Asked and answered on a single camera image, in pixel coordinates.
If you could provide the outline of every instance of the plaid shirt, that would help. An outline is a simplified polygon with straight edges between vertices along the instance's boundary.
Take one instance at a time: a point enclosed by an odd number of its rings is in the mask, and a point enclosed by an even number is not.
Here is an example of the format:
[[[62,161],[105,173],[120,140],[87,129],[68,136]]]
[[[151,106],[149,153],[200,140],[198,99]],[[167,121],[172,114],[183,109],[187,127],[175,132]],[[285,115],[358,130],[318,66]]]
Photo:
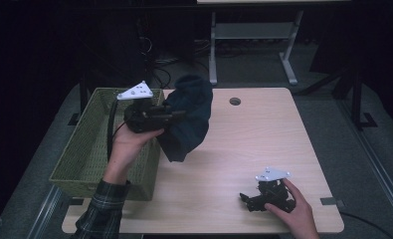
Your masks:
[[[76,222],[78,230],[71,239],[118,238],[122,206],[127,185],[100,181],[88,210]]]

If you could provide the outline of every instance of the cloth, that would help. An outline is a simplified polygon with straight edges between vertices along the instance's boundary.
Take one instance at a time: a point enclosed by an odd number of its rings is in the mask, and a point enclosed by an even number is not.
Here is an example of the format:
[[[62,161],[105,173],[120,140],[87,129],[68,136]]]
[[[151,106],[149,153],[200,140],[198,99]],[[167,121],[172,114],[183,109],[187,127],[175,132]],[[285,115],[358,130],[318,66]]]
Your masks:
[[[209,129],[213,100],[212,85],[195,75],[180,78],[174,85],[175,91],[168,95],[165,105],[171,112],[185,111],[186,117],[171,125],[157,137],[162,150],[170,161],[184,161],[187,153],[205,139]]]
[[[115,185],[101,180],[86,213],[76,222],[71,239],[118,238],[122,206],[128,185]]]

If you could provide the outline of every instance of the person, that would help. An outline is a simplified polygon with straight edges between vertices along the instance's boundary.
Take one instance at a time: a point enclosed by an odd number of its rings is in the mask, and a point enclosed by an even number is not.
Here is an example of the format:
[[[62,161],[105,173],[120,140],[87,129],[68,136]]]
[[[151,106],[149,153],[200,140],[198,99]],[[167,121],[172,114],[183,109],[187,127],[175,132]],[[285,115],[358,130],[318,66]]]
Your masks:
[[[126,124],[117,128],[102,180],[88,210],[76,222],[77,231],[71,239],[118,238],[121,211],[128,191],[127,172],[142,147],[162,133],[163,129],[134,133]],[[311,206],[289,180],[284,179],[284,184],[295,199],[295,209],[286,213],[269,203],[265,208],[283,220],[296,239],[319,238]]]

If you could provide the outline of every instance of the hand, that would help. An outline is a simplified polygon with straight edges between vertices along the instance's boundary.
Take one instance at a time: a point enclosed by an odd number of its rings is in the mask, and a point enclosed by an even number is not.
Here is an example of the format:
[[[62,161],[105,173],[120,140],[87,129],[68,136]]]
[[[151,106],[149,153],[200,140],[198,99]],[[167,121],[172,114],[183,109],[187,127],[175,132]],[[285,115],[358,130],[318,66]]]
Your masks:
[[[314,224],[311,206],[304,199],[298,188],[289,180],[284,179],[284,184],[295,199],[295,209],[287,213],[270,203],[265,204],[265,208],[283,220],[289,226],[290,231],[296,239],[319,238]]]
[[[103,180],[112,184],[124,185],[127,180],[127,172],[136,160],[142,147],[150,139],[163,132],[164,129],[134,133],[126,124],[119,125],[113,139],[112,152]]]

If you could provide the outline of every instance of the green wicker basket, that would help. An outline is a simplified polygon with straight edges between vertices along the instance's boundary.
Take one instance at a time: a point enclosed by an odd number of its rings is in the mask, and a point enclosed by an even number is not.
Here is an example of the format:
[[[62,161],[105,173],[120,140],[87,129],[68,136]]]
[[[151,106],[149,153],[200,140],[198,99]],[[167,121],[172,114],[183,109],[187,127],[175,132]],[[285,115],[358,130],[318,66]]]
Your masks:
[[[106,131],[109,111],[117,94],[125,89],[98,88],[94,91],[50,181],[73,197],[92,197],[106,168]],[[153,91],[153,103],[164,100],[161,90]],[[123,121],[123,110],[132,101],[119,101],[114,125]],[[149,201],[155,186],[160,146],[156,139],[149,141],[140,152],[128,173],[132,185],[127,200]]]

